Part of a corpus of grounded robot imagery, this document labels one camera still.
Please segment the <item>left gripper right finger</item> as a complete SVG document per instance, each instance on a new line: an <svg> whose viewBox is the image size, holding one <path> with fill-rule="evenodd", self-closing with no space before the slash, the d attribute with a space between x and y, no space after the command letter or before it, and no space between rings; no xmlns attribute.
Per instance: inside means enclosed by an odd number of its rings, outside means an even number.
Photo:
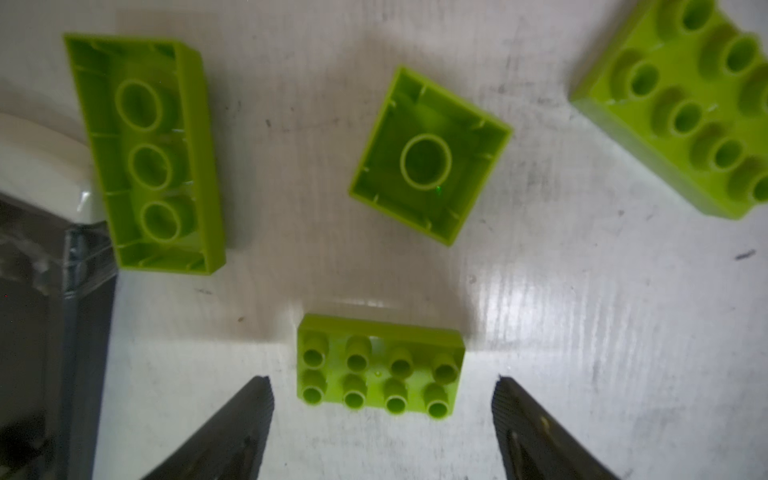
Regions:
<svg viewBox="0 0 768 480"><path fill-rule="evenodd" d="M491 412L508 479L617 479L513 378L496 382Z"/></svg>

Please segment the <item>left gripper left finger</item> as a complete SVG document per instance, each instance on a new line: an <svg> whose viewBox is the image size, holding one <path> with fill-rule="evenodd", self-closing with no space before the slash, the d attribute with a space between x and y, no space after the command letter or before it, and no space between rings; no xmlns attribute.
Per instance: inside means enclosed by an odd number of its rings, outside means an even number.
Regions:
<svg viewBox="0 0 768 480"><path fill-rule="evenodd" d="M274 412L267 376L255 376L147 479L256 479Z"/></svg>

